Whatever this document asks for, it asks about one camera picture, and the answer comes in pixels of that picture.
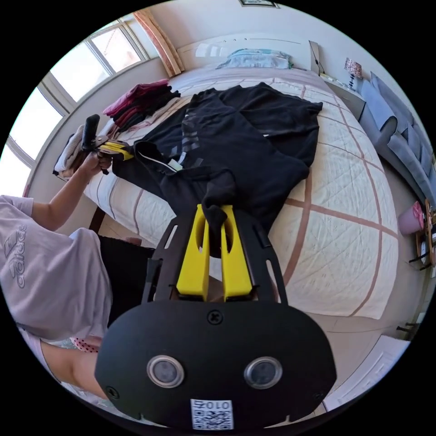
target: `gray sofa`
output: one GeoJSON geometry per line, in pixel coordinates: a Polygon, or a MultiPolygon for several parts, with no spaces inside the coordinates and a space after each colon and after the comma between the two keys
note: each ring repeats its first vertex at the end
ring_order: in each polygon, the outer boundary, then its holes
{"type": "Polygon", "coordinates": [[[432,147],[406,105],[375,74],[359,92],[366,101],[359,123],[377,153],[410,185],[421,203],[436,208],[432,147]]]}

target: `headboard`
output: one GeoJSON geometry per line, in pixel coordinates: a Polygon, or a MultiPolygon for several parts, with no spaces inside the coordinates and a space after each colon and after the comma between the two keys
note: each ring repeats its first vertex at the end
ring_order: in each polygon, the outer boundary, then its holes
{"type": "Polygon", "coordinates": [[[288,53],[297,68],[318,72],[318,44],[294,35],[265,33],[218,36],[186,45],[177,50],[186,70],[224,62],[238,49],[271,49],[288,53]]]}

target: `picture frame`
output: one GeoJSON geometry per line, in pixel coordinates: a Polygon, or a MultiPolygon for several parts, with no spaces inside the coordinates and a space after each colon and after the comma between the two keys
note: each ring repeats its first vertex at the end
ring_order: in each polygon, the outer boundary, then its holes
{"type": "Polygon", "coordinates": [[[242,6],[261,6],[266,8],[280,9],[280,6],[274,1],[269,0],[239,0],[242,6]]]}

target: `black shorts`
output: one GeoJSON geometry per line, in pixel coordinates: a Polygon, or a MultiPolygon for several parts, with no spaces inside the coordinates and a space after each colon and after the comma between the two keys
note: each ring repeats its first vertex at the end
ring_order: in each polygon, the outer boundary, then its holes
{"type": "Polygon", "coordinates": [[[103,264],[112,287],[112,307],[108,327],[124,312],[141,304],[147,276],[147,260],[153,248],[99,236],[103,264]]]}

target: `table lamp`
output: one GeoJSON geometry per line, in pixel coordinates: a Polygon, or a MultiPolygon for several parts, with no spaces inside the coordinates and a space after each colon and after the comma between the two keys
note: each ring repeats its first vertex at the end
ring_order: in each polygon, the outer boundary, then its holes
{"type": "Polygon", "coordinates": [[[362,66],[360,64],[358,64],[357,62],[355,62],[354,60],[351,60],[350,58],[347,58],[347,60],[345,61],[345,67],[344,67],[351,75],[350,78],[350,84],[349,87],[351,89],[353,89],[353,82],[354,82],[354,77],[358,77],[359,79],[362,79],[362,66]]]}

